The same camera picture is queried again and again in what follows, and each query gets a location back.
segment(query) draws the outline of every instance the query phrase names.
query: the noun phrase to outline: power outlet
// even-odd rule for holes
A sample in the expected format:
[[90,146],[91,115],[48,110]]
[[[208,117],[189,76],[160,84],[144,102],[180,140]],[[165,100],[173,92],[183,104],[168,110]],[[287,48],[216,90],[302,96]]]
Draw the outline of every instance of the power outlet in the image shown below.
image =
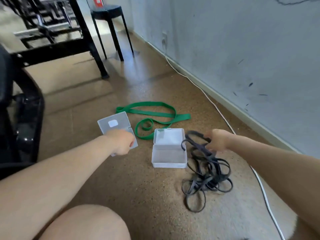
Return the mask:
[[168,36],[166,32],[162,32],[162,47],[167,50],[168,46]]

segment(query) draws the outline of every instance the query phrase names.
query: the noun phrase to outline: red object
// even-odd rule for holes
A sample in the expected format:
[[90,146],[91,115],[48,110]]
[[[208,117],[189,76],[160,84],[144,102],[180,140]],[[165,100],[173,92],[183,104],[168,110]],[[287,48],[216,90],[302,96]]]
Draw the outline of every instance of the red object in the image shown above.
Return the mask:
[[96,7],[103,7],[103,0],[93,0]]

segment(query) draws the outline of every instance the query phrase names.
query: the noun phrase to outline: person's right hand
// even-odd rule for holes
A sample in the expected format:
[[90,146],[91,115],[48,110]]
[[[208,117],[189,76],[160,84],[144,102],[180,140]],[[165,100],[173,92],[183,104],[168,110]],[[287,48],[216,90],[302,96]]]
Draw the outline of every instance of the person's right hand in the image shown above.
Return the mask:
[[212,129],[204,134],[205,138],[210,138],[211,142],[206,145],[209,151],[224,151],[228,148],[232,133],[224,129]]
[[110,130],[104,136],[110,139],[113,147],[112,153],[117,155],[127,154],[135,140],[133,134],[123,129]]

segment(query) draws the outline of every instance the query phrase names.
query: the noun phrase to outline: plastic box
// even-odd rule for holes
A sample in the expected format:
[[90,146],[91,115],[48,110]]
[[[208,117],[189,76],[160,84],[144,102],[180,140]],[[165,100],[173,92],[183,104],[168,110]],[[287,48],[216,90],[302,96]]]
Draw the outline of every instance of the plastic box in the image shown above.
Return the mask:
[[181,148],[185,139],[183,129],[155,129],[152,165],[154,168],[186,168],[187,151]]
[[[103,134],[105,134],[109,130],[120,129],[126,130],[127,132],[130,132],[134,135],[134,131],[131,128],[131,124],[126,112],[116,113],[109,117],[98,120],[98,125]],[[135,139],[133,146],[131,146],[130,149],[136,148],[138,146],[137,139],[135,136],[134,138]]]

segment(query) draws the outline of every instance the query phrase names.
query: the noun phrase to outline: person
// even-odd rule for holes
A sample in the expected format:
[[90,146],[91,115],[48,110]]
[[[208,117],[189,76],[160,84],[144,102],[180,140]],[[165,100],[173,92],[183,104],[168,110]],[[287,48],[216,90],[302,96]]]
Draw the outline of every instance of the person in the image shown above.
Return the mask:
[[[291,239],[320,239],[319,159],[221,129],[205,136],[208,149],[237,153],[297,213]],[[131,133],[111,130],[0,181],[0,239],[31,240],[43,232],[40,240],[129,240],[125,222],[104,206],[76,206],[55,217],[110,154],[128,153],[133,142]]]

